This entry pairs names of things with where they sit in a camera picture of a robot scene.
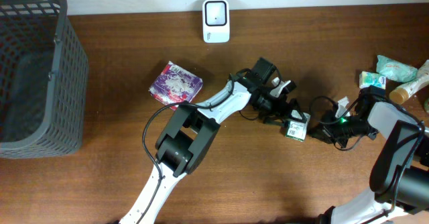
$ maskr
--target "plastic crate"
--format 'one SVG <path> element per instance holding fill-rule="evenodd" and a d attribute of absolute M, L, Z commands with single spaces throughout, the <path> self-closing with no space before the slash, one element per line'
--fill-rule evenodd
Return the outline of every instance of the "plastic crate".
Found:
<path fill-rule="evenodd" d="M 0 0 L 0 157 L 82 145 L 88 59 L 66 0 Z"/>

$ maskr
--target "teal package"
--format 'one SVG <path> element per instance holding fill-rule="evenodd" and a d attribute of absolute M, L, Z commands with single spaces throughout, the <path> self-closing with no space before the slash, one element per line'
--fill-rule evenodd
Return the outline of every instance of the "teal package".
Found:
<path fill-rule="evenodd" d="M 385 56 L 377 56 L 377 72 L 387 77 L 387 79 L 397 82 L 409 82 L 414 80 L 417 68 L 402 64 Z"/>

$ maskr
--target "brown tabletop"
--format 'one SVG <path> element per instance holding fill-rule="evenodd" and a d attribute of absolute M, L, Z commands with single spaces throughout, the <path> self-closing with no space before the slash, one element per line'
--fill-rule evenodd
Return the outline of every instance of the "brown tabletop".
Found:
<path fill-rule="evenodd" d="M 162 104 L 148 93 L 169 60 L 201 77 L 202 101 L 221 90 L 228 73 L 260 56 L 298 88 L 304 110 L 317 95 L 339 100 L 358 93 L 357 76 L 375 70 L 382 54 L 419 67 L 429 59 L 429 4 L 231 12 L 231 40 L 206 44 L 200 12 L 70 17 L 88 54 L 84 143 L 71 156 L 0 160 L 0 222 L 106 223 L 131 208 L 152 164 L 142 129 Z M 390 82 L 390 91 L 397 83 Z M 428 89 L 406 102 L 429 120 Z M 154 143 L 171 116 L 151 125 Z M 255 116 L 250 108 L 244 114 Z M 271 223 L 306 220 L 368 187 L 385 140 L 365 138 L 351 152 L 307 137 L 285 138 L 278 127 L 237 113 L 222 123 L 200 167 L 173 190 L 159 223 Z M 428 213 L 396 219 L 426 223 Z"/>

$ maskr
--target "logo on white device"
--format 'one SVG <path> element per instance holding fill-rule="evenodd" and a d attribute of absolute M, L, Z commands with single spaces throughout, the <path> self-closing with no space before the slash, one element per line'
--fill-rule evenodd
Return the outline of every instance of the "logo on white device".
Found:
<path fill-rule="evenodd" d="M 207 43 L 229 41 L 229 4 L 226 0 L 206 0 L 202 4 L 202 35 Z"/>

